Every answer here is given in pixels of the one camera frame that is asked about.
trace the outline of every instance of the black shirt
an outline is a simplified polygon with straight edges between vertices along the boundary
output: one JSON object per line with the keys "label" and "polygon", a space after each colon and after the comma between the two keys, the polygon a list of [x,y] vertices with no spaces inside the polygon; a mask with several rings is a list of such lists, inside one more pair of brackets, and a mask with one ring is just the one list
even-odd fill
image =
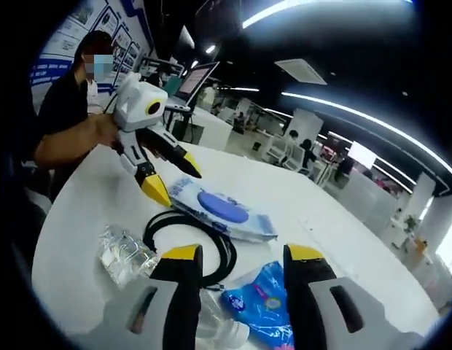
{"label": "black shirt", "polygon": [[39,110],[46,134],[70,129],[87,119],[87,89],[87,81],[79,86],[72,70],[52,84]]}
{"label": "black shirt", "polygon": [[[45,134],[51,135],[70,129],[87,119],[87,89],[87,81],[84,80],[78,85],[72,70],[52,84],[39,110],[39,119]],[[51,201],[55,200],[85,156],[56,168],[50,190]]]}
{"label": "black shirt", "polygon": [[304,161],[302,162],[303,168],[307,168],[307,164],[308,164],[309,160],[311,160],[313,162],[316,161],[316,155],[312,151],[307,149],[304,153]]}

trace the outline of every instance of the air vent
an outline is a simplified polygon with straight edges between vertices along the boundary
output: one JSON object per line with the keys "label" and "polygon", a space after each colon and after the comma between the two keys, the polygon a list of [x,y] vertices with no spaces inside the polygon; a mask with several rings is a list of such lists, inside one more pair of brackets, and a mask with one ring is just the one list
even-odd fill
{"label": "air vent", "polygon": [[294,60],[276,61],[275,64],[285,70],[287,74],[298,82],[307,82],[309,84],[327,85],[327,82],[312,68],[310,64],[302,58]]}

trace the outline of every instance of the clear plastic bottle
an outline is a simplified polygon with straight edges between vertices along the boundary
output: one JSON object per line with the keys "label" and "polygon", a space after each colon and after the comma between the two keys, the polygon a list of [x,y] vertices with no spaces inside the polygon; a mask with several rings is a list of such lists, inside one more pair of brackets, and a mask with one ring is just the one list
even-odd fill
{"label": "clear plastic bottle", "polygon": [[205,289],[200,290],[200,301],[195,348],[240,348],[249,337],[249,326],[231,319]]}
{"label": "clear plastic bottle", "polygon": [[99,237],[98,256],[120,289],[137,276],[150,277],[160,261],[144,242],[119,225],[106,226]]}

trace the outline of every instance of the black ceiling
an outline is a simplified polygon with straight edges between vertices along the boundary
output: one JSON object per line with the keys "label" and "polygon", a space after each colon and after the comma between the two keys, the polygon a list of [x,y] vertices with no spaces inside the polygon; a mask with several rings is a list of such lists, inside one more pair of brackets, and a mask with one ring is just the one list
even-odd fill
{"label": "black ceiling", "polygon": [[[413,179],[425,171],[422,163],[452,189],[452,176],[438,162],[391,131],[333,107],[281,95],[288,91],[313,96],[372,115],[452,164],[452,15],[445,7],[426,8],[422,1],[402,0],[323,1],[241,29],[243,20],[278,0],[183,2],[189,4],[179,7],[178,1],[165,0],[160,9],[165,27],[158,26],[164,39],[158,40],[157,50],[162,55],[170,55],[177,31],[185,24],[197,46],[190,57],[182,58],[187,64],[193,59],[211,60],[203,51],[216,44],[219,51],[214,59],[222,64],[214,76],[231,86],[260,89],[241,96],[288,114],[299,106],[314,110],[324,119],[323,132],[334,131],[363,143]],[[328,85],[300,83],[274,64],[292,58],[309,62]],[[443,190],[439,184],[437,192]]]}

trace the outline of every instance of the round white table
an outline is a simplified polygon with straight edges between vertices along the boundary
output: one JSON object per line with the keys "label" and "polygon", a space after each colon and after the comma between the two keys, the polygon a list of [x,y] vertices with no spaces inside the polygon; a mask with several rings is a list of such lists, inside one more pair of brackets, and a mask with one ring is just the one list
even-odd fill
{"label": "round white table", "polygon": [[[424,334],[438,313],[420,284],[361,222],[313,182],[298,173],[227,153],[185,144],[210,188],[269,214],[277,241],[234,241],[237,265],[227,280],[278,260],[285,243],[312,246],[338,276],[349,276],[385,307],[401,331]],[[154,159],[167,185],[182,173]],[[149,219],[165,209],[146,197],[113,150],[98,146],[82,162],[54,202],[36,247],[32,282],[43,306],[68,335],[86,333],[103,316],[117,288],[97,256],[98,235],[117,223],[142,237]],[[170,226],[155,236],[159,253],[174,246],[203,245],[204,273],[214,271],[214,244],[193,227]],[[247,343],[242,349],[258,349]]]}

